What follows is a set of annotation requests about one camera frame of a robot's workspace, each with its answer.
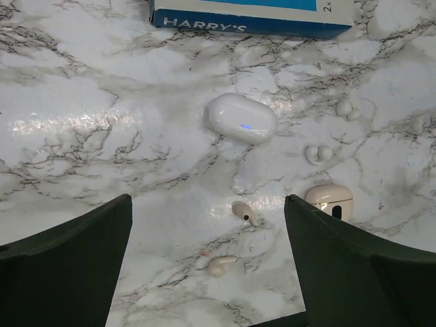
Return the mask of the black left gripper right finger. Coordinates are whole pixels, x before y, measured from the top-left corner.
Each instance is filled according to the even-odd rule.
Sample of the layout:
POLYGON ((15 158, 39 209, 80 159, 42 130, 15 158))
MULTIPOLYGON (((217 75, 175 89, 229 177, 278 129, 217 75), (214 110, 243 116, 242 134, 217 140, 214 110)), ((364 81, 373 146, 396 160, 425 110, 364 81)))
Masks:
POLYGON ((435 253, 373 235, 287 196, 310 326, 434 326, 435 253))

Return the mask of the white clip earbud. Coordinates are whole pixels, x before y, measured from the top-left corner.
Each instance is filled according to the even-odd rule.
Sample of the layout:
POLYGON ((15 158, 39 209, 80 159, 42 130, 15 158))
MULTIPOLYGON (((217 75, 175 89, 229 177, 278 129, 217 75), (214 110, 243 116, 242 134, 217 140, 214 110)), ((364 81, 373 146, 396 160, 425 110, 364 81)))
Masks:
POLYGON ((336 105, 337 116, 348 121, 355 121, 360 117, 360 112, 348 99, 341 99, 336 105))
POLYGON ((305 157, 313 166, 319 166, 329 161, 333 156, 333 151, 329 146, 310 145, 305 149, 305 157))

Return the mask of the white earbud charging case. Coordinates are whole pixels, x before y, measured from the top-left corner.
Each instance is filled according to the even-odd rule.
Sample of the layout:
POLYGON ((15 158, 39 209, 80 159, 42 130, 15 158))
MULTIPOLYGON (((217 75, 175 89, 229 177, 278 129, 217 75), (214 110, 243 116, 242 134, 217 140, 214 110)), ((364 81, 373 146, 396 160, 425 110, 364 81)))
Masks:
POLYGON ((269 106, 237 93, 219 95, 205 109, 213 130, 250 145, 268 142, 277 130, 277 116, 269 106))

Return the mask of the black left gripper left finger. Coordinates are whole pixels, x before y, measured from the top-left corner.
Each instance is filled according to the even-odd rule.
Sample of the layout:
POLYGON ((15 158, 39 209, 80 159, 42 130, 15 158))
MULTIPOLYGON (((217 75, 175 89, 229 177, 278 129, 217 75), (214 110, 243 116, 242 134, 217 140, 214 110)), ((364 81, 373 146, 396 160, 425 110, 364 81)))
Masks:
POLYGON ((2 326, 105 326, 132 227, 123 194, 1 246, 2 326))

